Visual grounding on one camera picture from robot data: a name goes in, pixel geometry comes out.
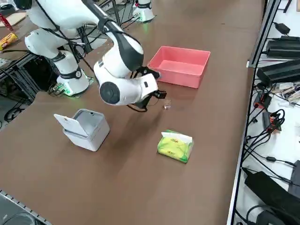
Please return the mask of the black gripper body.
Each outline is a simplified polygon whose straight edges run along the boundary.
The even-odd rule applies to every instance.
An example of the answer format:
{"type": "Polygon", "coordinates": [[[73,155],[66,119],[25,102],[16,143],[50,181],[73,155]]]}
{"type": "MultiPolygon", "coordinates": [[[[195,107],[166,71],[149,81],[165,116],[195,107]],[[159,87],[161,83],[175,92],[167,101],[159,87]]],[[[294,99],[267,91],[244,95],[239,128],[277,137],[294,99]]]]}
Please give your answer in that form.
{"type": "Polygon", "coordinates": [[[149,94],[147,97],[145,97],[142,101],[137,102],[135,106],[137,106],[139,109],[147,109],[147,105],[150,101],[150,99],[153,97],[152,94],[149,94]]]}

